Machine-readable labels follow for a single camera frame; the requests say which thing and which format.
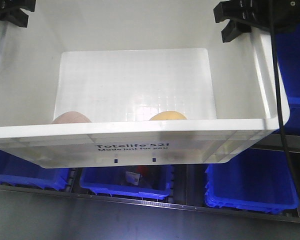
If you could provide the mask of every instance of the gray floor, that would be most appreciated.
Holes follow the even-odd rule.
[[[0,190],[0,240],[300,240],[300,223]]]

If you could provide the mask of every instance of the red object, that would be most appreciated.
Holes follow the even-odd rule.
[[[149,167],[147,166],[137,166],[136,171],[141,174],[143,177],[146,177],[149,172]]]

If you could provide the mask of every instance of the blue plastic bin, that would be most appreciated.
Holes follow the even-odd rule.
[[[95,194],[123,195],[162,200],[170,195],[172,166],[159,166],[159,176],[152,188],[128,186],[125,182],[125,166],[84,168],[80,178],[82,188]]]
[[[280,71],[290,106],[287,134],[300,136],[300,24],[292,33],[278,34]]]
[[[210,164],[206,173],[209,207],[277,214],[298,206],[283,152],[248,149],[227,163]]]
[[[61,190],[67,185],[68,173],[68,168],[45,169],[0,150],[0,184]]]

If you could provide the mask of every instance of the yellow egg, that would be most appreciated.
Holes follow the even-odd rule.
[[[187,118],[177,111],[164,111],[155,116],[150,120],[186,120]]]

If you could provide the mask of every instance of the brown egg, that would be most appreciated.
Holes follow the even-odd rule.
[[[58,116],[52,122],[52,124],[77,124],[77,123],[91,123],[91,121],[80,112],[68,111]]]
[[[187,118],[177,111],[163,111],[150,120],[186,120]]]

